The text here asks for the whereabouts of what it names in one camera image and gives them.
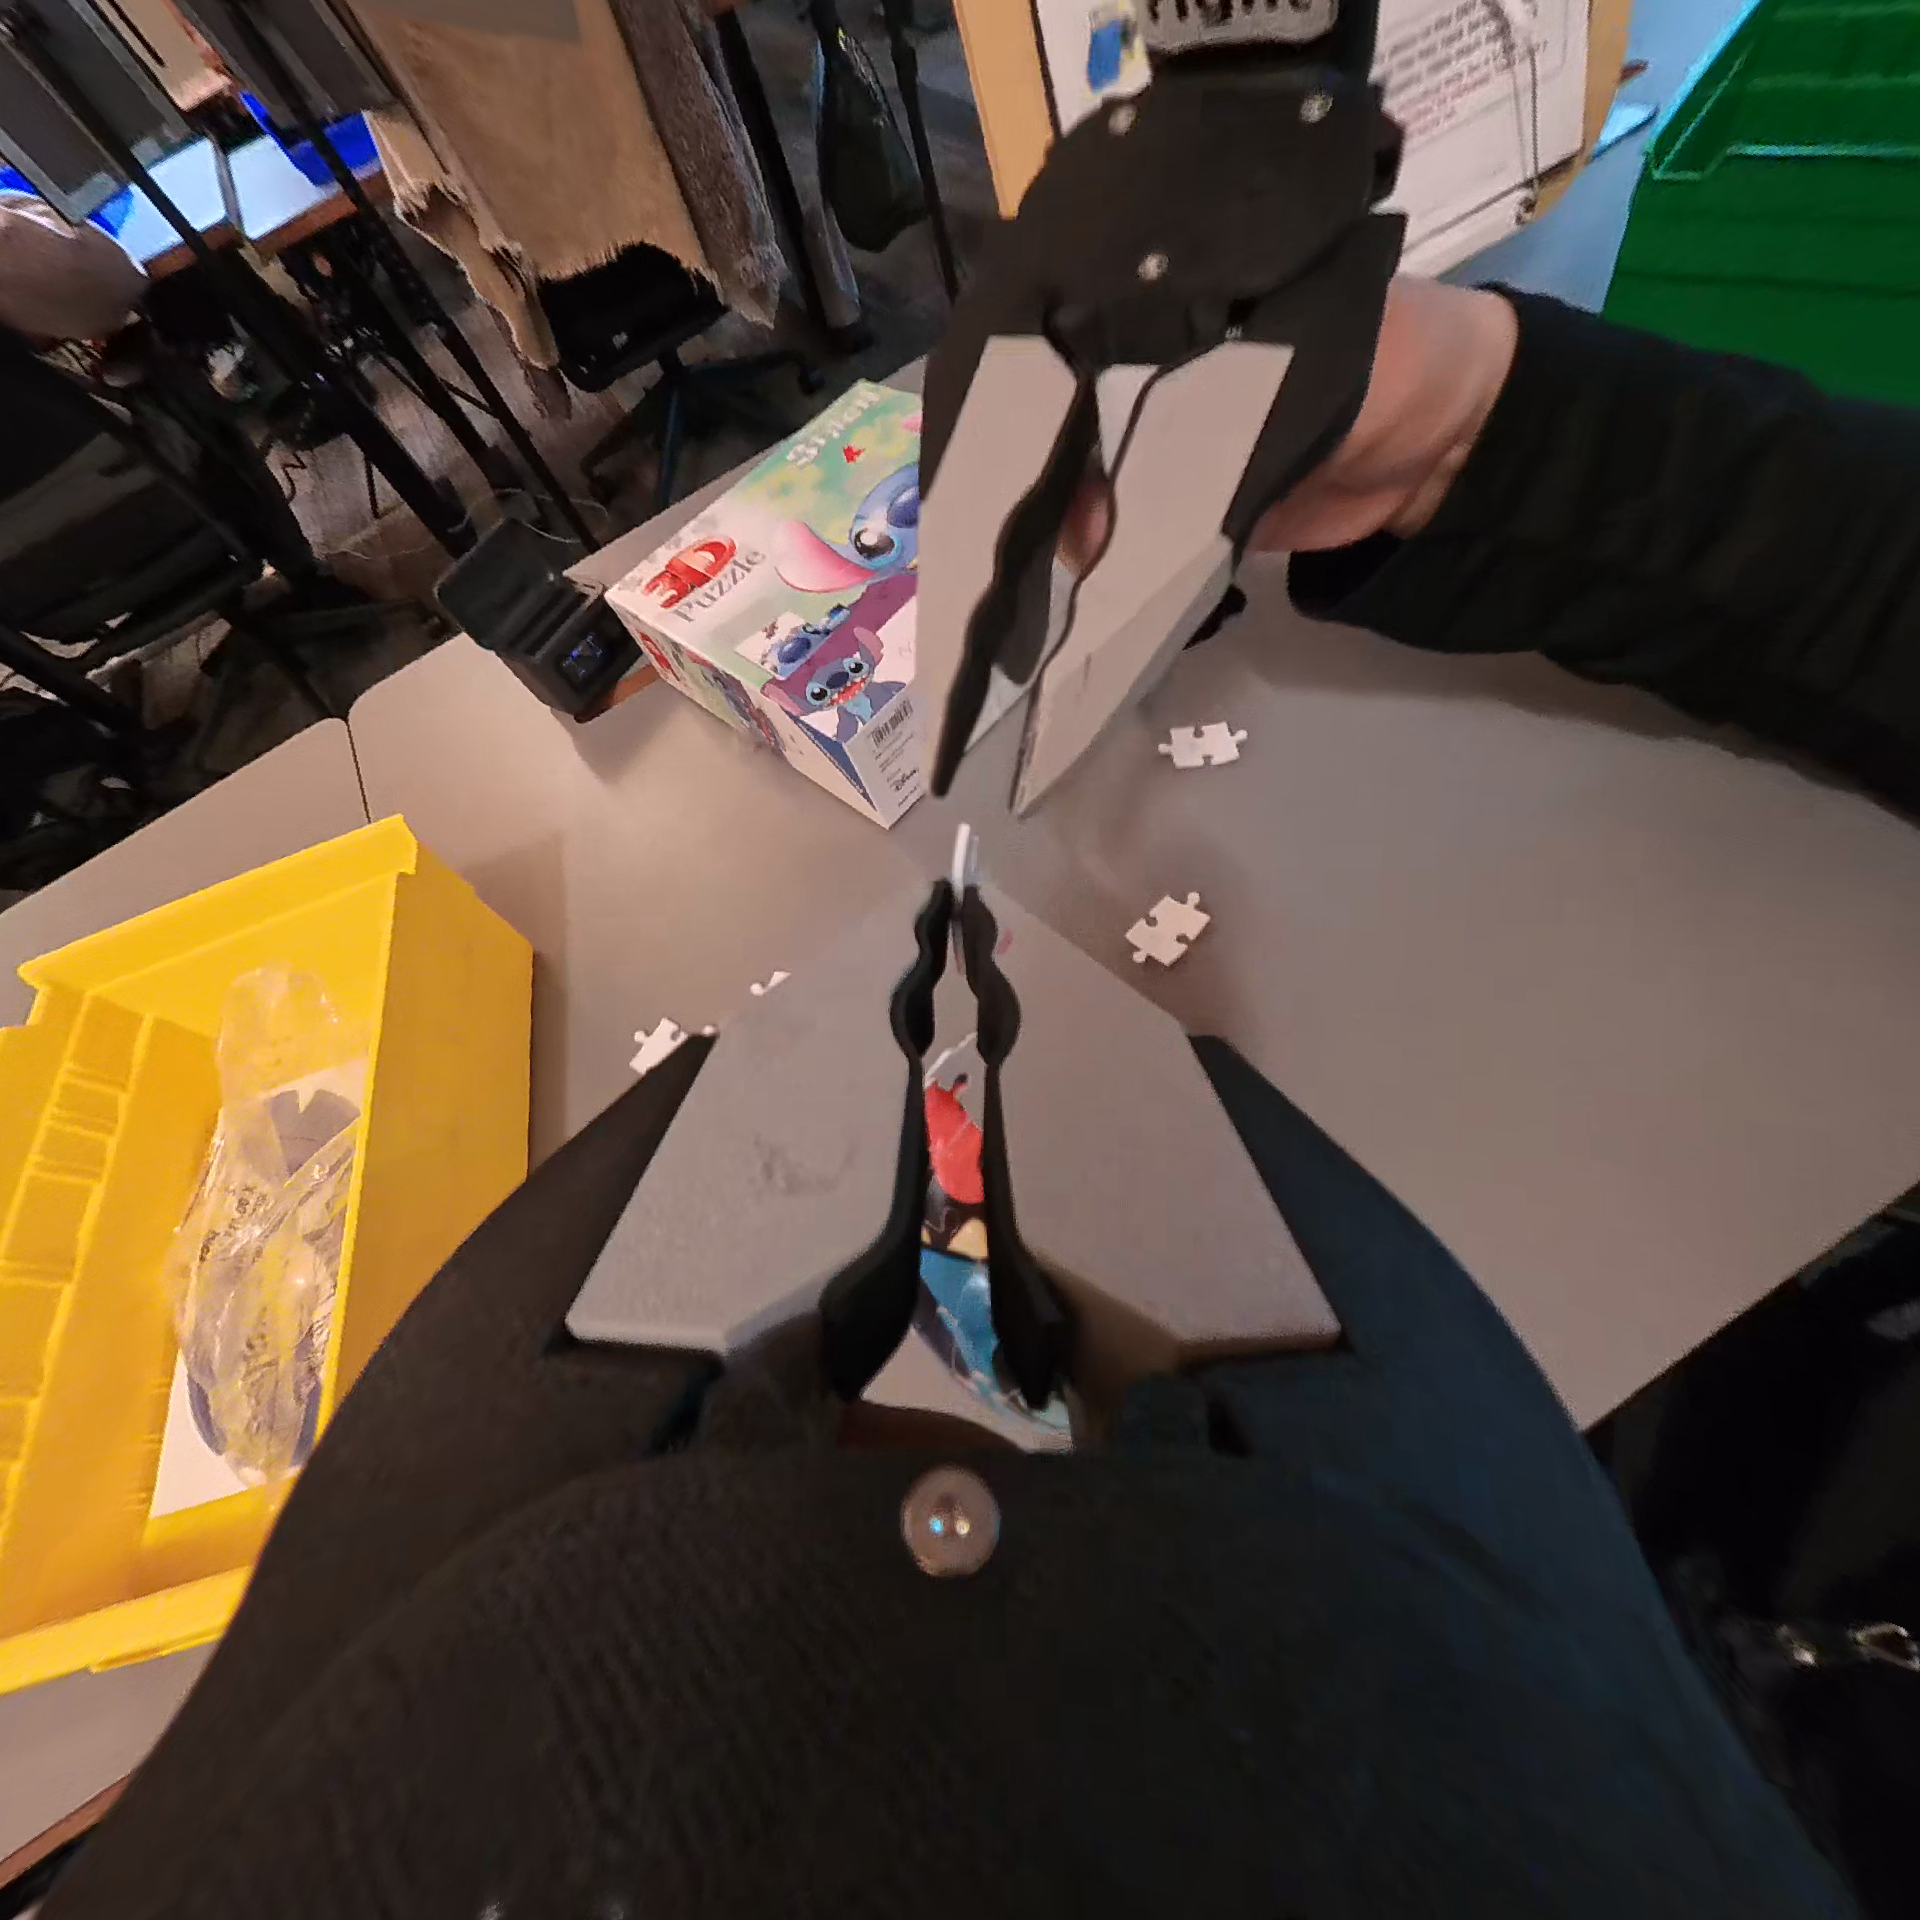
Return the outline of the person's right hand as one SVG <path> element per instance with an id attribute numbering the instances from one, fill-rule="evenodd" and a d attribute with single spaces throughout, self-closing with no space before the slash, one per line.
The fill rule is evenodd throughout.
<path id="1" fill-rule="evenodd" d="M 1398 275 L 1343 440 L 1254 530 L 1254 555 L 1327 555 L 1427 530 L 1467 462 L 1518 356 L 1500 290 Z"/>

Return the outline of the cartoon puzzle box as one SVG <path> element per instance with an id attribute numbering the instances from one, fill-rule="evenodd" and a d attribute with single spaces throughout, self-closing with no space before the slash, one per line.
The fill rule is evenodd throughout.
<path id="1" fill-rule="evenodd" d="M 607 587 L 660 681 L 893 828 L 920 796 L 920 397 L 856 382 Z"/>

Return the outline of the black office chair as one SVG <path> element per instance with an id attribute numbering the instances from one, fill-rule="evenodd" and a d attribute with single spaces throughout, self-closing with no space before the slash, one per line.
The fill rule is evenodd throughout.
<path id="1" fill-rule="evenodd" d="M 93 675 L 223 616 L 298 701 L 333 715 L 273 616 L 247 603 L 269 576 L 317 566 L 247 440 L 202 421 L 128 414 L 2 327 L 2 667 L 104 734 L 138 734 Z"/>

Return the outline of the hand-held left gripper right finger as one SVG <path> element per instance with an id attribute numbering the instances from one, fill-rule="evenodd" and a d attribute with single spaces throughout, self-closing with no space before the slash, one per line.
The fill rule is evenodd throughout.
<path id="1" fill-rule="evenodd" d="M 962 890 L 989 1299 L 1031 1404 L 1322 1353 L 1338 1316 L 1196 1042 L 996 887 Z"/>

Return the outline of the white paper card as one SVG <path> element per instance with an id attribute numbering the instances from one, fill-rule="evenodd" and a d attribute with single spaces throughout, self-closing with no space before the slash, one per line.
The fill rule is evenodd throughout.
<path id="1" fill-rule="evenodd" d="M 295 1424 L 295 1448 L 294 1461 L 280 1468 L 275 1475 L 250 1475 L 235 1470 L 231 1461 L 213 1443 L 213 1422 L 204 1417 L 204 1397 L 196 1379 L 187 1373 L 184 1354 L 171 1354 L 170 1373 L 170 1397 L 165 1397 L 165 1422 L 161 1422 L 161 1443 L 154 1457 L 154 1487 L 147 1495 L 147 1522 L 158 1526 L 161 1516 L 187 1513 L 196 1508 L 209 1508 L 214 1499 L 260 1493 L 283 1479 L 290 1479 L 308 1454 L 313 1449 L 317 1435 L 317 1400 L 303 1404 L 303 1417 Z"/>

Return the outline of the green plastic bin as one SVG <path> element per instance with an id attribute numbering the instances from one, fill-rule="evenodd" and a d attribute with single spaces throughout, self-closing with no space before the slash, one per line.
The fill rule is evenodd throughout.
<path id="1" fill-rule="evenodd" d="M 1603 313 L 1916 404 L 1916 3 L 1745 3 L 1643 146 Z"/>

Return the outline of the cluster of white jigsaw parts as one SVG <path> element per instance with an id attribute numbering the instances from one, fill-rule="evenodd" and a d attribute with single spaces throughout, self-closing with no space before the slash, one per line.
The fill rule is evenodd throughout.
<path id="1" fill-rule="evenodd" d="M 791 973 L 787 969 L 773 969 L 768 977 L 755 977 L 747 983 L 747 1003 L 758 1003 L 764 1000 L 768 992 L 776 992 Z M 682 1020 L 675 1015 L 660 1015 L 654 1027 L 641 1027 L 635 1029 L 635 1050 L 629 1059 L 629 1073 L 640 1081 L 640 1077 L 650 1077 L 660 1062 L 665 1062 L 683 1042 L 691 1036 L 715 1036 L 721 1024 L 697 1024 L 697 1027 L 683 1027 Z"/>

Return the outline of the tan cardboard sheet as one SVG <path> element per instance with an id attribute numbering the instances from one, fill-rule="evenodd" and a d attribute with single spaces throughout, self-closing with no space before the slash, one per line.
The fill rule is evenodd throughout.
<path id="1" fill-rule="evenodd" d="M 787 262 L 737 106 L 724 3 L 350 3 L 394 82 L 365 123 L 397 220 L 460 266 L 527 369 L 545 282 L 654 247 L 750 323 Z"/>

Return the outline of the blue puzzle ball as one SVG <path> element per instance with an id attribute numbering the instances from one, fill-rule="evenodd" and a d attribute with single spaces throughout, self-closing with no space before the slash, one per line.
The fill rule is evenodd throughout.
<path id="1" fill-rule="evenodd" d="M 929 1184 L 914 1326 L 984 1424 L 1023 1449 L 1058 1454 L 1068 1449 L 1068 1404 L 1031 1404 L 1018 1393 L 991 1316 L 981 1112 L 984 1062 L 971 1029 L 924 1064 Z"/>

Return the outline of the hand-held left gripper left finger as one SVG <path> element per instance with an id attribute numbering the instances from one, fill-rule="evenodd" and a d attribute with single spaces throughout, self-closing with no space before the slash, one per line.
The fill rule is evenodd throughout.
<path id="1" fill-rule="evenodd" d="M 949 879 L 909 890 L 710 1042 L 565 1316 L 577 1343 L 730 1362 L 811 1332 L 836 1397 L 875 1379 L 920 1292 L 949 924 Z"/>

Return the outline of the printed instruction sheet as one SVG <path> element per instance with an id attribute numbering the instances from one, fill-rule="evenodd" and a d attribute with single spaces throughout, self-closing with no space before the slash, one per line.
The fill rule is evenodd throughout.
<path id="1" fill-rule="evenodd" d="M 1055 132 L 1207 43 L 1300 48 L 1343 3 L 1025 3 Z M 1404 268 L 1442 275 L 1521 228 L 1583 154 L 1587 3 L 1377 3 L 1373 82 L 1404 134 Z"/>

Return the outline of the yellow plastic bin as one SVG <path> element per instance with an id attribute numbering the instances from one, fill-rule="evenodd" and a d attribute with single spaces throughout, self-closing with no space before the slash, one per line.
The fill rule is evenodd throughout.
<path id="1" fill-rule="evenodd" d="M 161 1256 L 218 1104 L 230 989 L 322 980 L 364 1042 L 364 1154 L 317 1424 L 528 1167 L 531 950 L 403 819 L 33 956 L 2 1029 L 2 1692 L 227 1632 L 283 1493 L 154 1508 Z"/>

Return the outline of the black badge reel with clip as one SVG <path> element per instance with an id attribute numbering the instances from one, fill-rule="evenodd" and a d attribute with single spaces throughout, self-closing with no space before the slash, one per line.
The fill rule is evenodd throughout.
<path id="1" fill-rule="evenodd" d="M 1768 1633 L 1795 1669 L 1885 1664 L 1916 1672 L 1916 1633 L 1896 1619 L 1781 1619 L 1771 1622 Z"/>

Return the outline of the black digital timer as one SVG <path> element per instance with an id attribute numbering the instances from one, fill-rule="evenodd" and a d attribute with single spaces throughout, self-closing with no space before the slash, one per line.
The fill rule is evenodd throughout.
<path id="1" fill-rule="evenodd" d="M 607 588 L 575 581 L 571 543 L 504 514 L 436 577 L 436 606 L 494 652 L 538 704 L 585 722 L 641 667 Z"/>

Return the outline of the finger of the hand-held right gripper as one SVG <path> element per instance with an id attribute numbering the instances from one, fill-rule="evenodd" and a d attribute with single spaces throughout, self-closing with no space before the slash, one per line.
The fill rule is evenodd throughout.
<path id="1" fill-rule="evenodd" d="M 1214 347 L 1157 374 L 1096 379 L 1104 539 L 1076 567 L 1025 700 L 1016 819 L 1161 686 L 1233 587 L 1223 517 L 1291 356 L 1291 347 Z"/>
<path id="2" fill-rule="evenodd" d="M 920 496 L 918 700 L 933 796 L 949 795 L 996 689 L 1037 676 L 1091 424 L 1091 389 L 1045 336 L 984 342 Z"/>

